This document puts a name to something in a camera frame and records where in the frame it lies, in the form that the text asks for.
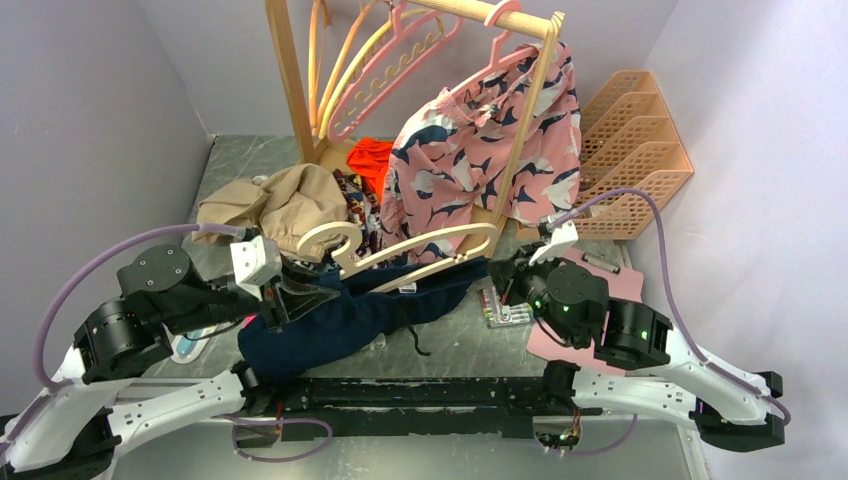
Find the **navy blue shorts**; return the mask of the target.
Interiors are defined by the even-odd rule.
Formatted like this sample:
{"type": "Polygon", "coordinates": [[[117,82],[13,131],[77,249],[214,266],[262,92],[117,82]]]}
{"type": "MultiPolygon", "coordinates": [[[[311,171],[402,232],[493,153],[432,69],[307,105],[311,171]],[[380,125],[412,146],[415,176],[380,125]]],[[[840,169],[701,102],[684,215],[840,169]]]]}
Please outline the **navy blue shorts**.
{"type": "Polygon", "coordinates": [[[280,333],[257,317],[239,331],[243,359],[261,376],[287,381],[310,369],[353,355],[378,334],[434,322],[452,312],[472,283],[487,276],[488,259],[478,257],[416,282],[416,291],[374,293],[384,283],[418,270],[405,265],[367,270],[346,280],[336,272],[319,276],[315,284],[335,289],[340,296],[280,333]]]}

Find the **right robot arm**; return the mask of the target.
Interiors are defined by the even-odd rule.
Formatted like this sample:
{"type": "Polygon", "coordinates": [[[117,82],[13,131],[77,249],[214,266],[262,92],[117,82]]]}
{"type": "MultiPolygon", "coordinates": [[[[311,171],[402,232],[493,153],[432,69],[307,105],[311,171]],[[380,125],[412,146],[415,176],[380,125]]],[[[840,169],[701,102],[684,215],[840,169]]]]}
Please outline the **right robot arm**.
{"type": "Polygon", "coordinates": [[[602,276],[570,261],[501,260],[488,272],[508,304],[527,304],[555,340],[620,370],[548,361],[539,398],[550,413],[586,408],[654,416],[694,430],[710,446],[747,453],[781,446],[786,422],[771,409],[782,393],[774,372],[747,373],[697,354],[652,307],[614,298],[602,276]]]}

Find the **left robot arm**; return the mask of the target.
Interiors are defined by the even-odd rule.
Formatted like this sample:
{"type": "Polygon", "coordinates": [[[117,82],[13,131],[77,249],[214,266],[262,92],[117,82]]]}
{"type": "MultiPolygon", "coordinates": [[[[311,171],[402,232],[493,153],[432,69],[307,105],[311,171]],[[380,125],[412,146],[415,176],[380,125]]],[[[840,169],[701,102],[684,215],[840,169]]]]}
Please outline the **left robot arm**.
{"type": "Polygon", "coordinates": [[[234,271],[203,279],[170,245],[118,271],[121,294],[81,324],[57,372],[30,407],[5,423],[5,479],[91,479],[160,436],[213,417],[273,409],[277,388],[245,363],[195,385],[118,405],[115,396],[168,359],[174,336],[256,315],[279,332],[338,297],[260,241],[242,242],[234,271]]]}

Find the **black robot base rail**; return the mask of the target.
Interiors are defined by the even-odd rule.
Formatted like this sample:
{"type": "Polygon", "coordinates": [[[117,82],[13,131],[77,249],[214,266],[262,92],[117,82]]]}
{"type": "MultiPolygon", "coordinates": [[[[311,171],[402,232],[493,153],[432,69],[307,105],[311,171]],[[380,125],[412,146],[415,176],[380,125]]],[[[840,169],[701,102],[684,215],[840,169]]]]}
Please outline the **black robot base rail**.
{"type": "Polygon", "coordinates": [[[336,437],[498,434],[531,439],[543,420],[579,412],[570,391],[540,377],[297,378],[249,389],[240,412],[314,418],[336,437]]]}

